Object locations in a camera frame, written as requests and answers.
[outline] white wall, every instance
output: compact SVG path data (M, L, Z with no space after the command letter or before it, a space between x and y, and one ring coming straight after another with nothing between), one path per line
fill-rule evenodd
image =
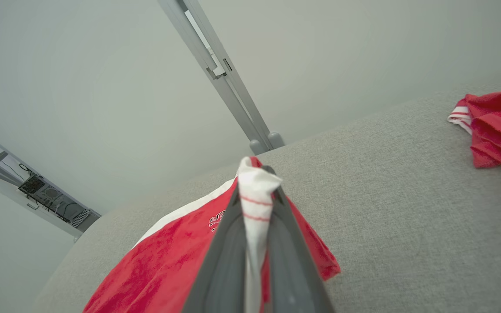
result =
M73 236L0 194L0 313L29 313Z
M200 3L286 143L501 70L498 0Z
M89 208L248 142L156 0L0 0L0 145Z

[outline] gray upholstery fabric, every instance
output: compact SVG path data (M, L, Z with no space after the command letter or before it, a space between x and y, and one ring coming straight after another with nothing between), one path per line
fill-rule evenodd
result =
M501 73L259 156L334 253L338 312L501 311L501 168L475 169L469 135L446 122ZM161 218L232 178L236 165L103 216L78 240L35 313L79 313Z

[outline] red cloth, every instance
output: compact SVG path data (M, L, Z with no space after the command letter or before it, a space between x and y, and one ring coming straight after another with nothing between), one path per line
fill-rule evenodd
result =
M253 166L262 164L252 158ZM214 236L211 218L221 216L237 184L137 244L111 270L84 313L178 313L183 309ZM290 201L291 210L324 280L340 273L334 255ZM263 301L270 297L268 262L262 268Z
M477 168L501 165L501 93L466 95L456 107L467 107L473 131L474 164Z

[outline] white trim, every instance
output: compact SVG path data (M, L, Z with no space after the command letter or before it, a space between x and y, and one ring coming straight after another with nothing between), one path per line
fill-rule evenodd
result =
M458 112L458 113L469 113L469 108L468 107L455 107L455 109L451 112L452 114Z
M452 119L451 117L452 117L451 115L448 117L448 121L450 123L454 123L454 124L461 126L461 128L466 130L467 133L469 133L469 135L471 135L471 136L473 135L473 131L471 131L471 128L461 122L461 121L464 121L465 123L471 125L471 120L462 119L461 117L458 117L457 119Z
M463 114L455 114L455 113L452 113L449 117L455 117L455 118L458 118L458 119L462 119L462 120L465 120L465 121L469 121L469 123L471 123L471 117L469 115L463 115Z
M137 241L137 243L133 246L136 247L137 244L139 244L142 240L145 240L149 236L152 236L155 232L159 231L161 228L169 224L170 222L173 222L174 220L177 220L177 218L181 218L195 210L198 210L199 208L202 208L204 204L207 204L208 202L214 200L215 198L218 198L229 190L231 185L233 185L233 181L235 178L232 180L228 180L227 182L223 183L223 185L217 187L216 190L212 191L211 193L207 194L206 196L203 196L199 200L195 200L189 204L185 204L185 206L181 206L181 208L178 208L177 210L171 212L170 214L160 218L154 226L152 226L143 236L141 239Z

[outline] red stripe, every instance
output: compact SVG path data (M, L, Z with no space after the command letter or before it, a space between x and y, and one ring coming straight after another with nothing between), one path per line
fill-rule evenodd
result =
M469 127L469 129L471 129L471 125L469 125L468 123L465 123L465 121L461 121L461 123L464 123L465 125L467 125L467 127Z
M246 196L242 196L241 194L239 194L239 197L243 200L246 200L248 202L252 202L252 203L255 203L255 204L260 204L261 206L273 206L273 204L271 203L266 203L266 202L260 202L260 201L256 201L256 200L252 200L251 198L247 198Z
M243 216L250 218L251 220L259 220L261 222L270 222L270 218L262 218L258 216L252 216L243 212Z

